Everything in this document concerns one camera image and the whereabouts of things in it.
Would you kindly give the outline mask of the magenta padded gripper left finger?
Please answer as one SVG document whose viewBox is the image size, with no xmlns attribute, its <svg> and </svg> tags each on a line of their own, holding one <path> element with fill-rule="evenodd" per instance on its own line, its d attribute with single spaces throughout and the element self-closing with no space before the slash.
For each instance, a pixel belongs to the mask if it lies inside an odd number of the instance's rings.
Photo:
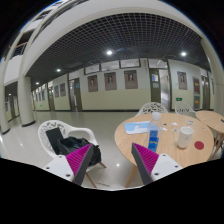
<svg viewBox="0 0 224 224">
<path fill-rule="evenodd" d="M 80 186 L 93 155 L 93 145 L 88 144 L 64 156 L 56 156 L 44 170 Z"/>
</svg>

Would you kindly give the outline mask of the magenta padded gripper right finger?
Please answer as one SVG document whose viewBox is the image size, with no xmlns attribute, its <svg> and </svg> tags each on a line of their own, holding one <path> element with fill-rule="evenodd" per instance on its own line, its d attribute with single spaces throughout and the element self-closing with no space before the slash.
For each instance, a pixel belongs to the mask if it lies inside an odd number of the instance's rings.
<svg viewBox="0 0 224 224">
<path fill-rule="evenodd" d="M 131 153 L 144 185 L 148 185 L 182 169 L 168 154 L 157 154 L 137 143 L 132 144 Z"/>
</svg>

